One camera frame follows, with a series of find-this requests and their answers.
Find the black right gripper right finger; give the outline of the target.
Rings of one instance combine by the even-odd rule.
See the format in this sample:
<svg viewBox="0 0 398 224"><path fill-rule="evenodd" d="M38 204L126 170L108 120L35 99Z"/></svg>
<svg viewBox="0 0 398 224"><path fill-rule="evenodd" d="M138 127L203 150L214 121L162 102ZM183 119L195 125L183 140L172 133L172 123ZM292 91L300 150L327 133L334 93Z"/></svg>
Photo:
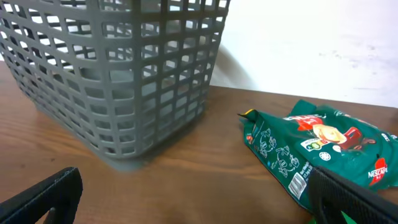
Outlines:
<svg viewBox="0 0 398 224"><path fill-rule="evenodd" d="M397 205L324 168L315 167L308 196L317 223L397 223Z"/></svg>

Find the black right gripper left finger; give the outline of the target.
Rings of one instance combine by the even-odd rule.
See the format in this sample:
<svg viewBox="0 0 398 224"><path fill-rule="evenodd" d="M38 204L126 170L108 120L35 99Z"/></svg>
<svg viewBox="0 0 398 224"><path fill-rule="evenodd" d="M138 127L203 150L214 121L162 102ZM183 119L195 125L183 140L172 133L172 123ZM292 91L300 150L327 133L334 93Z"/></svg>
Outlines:
<svg viewBox="0 0 398 224"><path fill-rule="evenodd" d="M73 223L83 193L76 167L66 167L1 202L1 223Z"/></svg>

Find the green Nescafe coffee pouch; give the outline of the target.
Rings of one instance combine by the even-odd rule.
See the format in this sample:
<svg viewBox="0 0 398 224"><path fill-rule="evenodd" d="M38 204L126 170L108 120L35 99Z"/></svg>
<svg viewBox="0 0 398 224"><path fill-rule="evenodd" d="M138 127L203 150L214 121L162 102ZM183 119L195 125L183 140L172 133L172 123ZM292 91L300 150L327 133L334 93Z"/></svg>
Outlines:
<svg viewBox="0 0 398 224"><path fill-rule="evenodd" d="M239 116L245 145L309 212L316 166L372 191L397 187L397 136L373 124L305 100L285 117L255 109Z"/></svg>

